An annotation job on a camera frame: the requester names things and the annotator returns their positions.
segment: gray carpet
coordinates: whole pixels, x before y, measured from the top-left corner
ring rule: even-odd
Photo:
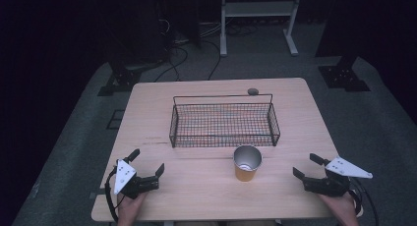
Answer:
[[[212,80],[303,78],[316,99],[339,154],[374,174],[362,183],[376,205],[380,225],[414,225],[417,221],[417,128],[383,84],[377,70],[358,58],[353,66],[371,91],[329,89],[318,67],[338,58],[315,58],[324,25],[294,27],[299,56],[291,57],[283,26],[260,27],[245,37],[228,37],[228,56],[222,58]],[[206,38],[218,45],[219,37]],[[217,49],[203,42],[187,50],[177,67],[181,81],[205,81],[214,68]],[[185,54],[173,50],[172,62]],[[143,73],[141,83],[153,82],[169,68],[164,64]],[[111,75],[108,64],[97,69],[50,154],[32,193],[14,225],[108,225],[91,220],[90,212],[117,130],[107,130],[114,110],[124,109],[129,92],[97,96]],[[159,82],[176,81],[173,71]],[[276,207],[285,207],[276,203]],[[367,201],[361,225],[374,225]],[[284,225],[334,225],[334,219],[283,220]]]

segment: cable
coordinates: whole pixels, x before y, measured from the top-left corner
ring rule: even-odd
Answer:
[[[179,80],[179,74],[178,74],[178,71],[177,71],[177,69],[176,69],[176,67],[177,66],[179,66],[179,65],[181,65],[183,62],[185,62],[185,60],[187,60],[187,58],[188,58],[188,52],[185,50],[185,49],[183,49],[183,48],[180,48],[180,47],[175,47],[175,48],[177,48],[177,49],[180,49],[180,50],[182,50],[183,52],[185,52],[185,57],[184,57],[184,59],[183,60],[181,60],[178,64],[176,64],[176,65],[173,65],[173,64],[171,64],[171,62],[170,62],[170,58],[169,58],[169,62],[170,62],[170,64],[172,65],[170,68],[168,68],[168,69],[166,69],[165,71],[163,71],[153,82],[155,83],[155,82],[157,82],[165,73],[167,73],[168,71],[170,71],[170,70],[172,70],[172,69],[174,69],[175,70],[175,72],[176,72],[176,74],[177,74],[177,80]]]
[[[119,205],[122,203],[123,199],[125,199],[125,196],[126,196],[126,195],[123,195],[122,199],[121,199],[121,200],[117,203],[117,205],[116,205],[116,206],[114,206],[114,208],[119,207]]]
[[[211,79],[212,74],[213,74],[213,73],[214,73],[214,71],[217,69],[218,64],[220,63],[220,59],[221,59],[221,56],[220,56],[220,49],[218,48],[218,46],[217,46],[217,45],[215,45],[214,43],[212,43],[212,42],[210,42],[210,41],[205,41],[205,40],[202,40],[202,42],[209,43],[209,44],[213,45],[213,46],[215,47],[215,49],[217,49],[217,52],[218,52],[218,60],[217,60],[217,63],[215,64],[214,68],[211,70],[211,73],[210,73],[210,74],[209,74],[209,76],[208,76],[208,81],[209,81],[209,80]]]
[[[375,218],[375,225],[378,226],[380,225],[380,219],[378,217],[378,213],[377,213],[377,209],[375,208],[374,202],[371,199],[371,196],[369,195],[368,191],[366,191],[365,187],[363,187],[363,185],[361,184],[361,182],[359,182],[359,180],[357,178],[353,178],[356,183],[361,187],[361,189],[363,190],[363,192],[365,193],[369,204],[372,207],[372,211],[374,212],[374,218]]]

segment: black wire basket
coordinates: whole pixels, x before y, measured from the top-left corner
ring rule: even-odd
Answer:
[[[272,94],[174,96],[172,147],[276,146],[279,136]]]

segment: table leg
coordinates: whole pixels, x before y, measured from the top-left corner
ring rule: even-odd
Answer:
[[[227,56],[226,44],[226,0],[221,0],[221,34],[220,34],[220,56]]]
[[[294,27],[295,17],[297,16],[298,6],[300,5],[300,0],[294,0],[294,5],[292,6],[291,17],[289,19],[289,26],[287,29],[284,29],[284,36],[287,41],[291,56],[298,56],[298,50],[295,46],[294,40],[292,39],[291,32]]]

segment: metal cup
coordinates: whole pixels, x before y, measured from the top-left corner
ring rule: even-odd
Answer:
[[[240,145],[233,153],[236,178],[242,182],[251,181],[262,163],[261,152],[252,145]]]

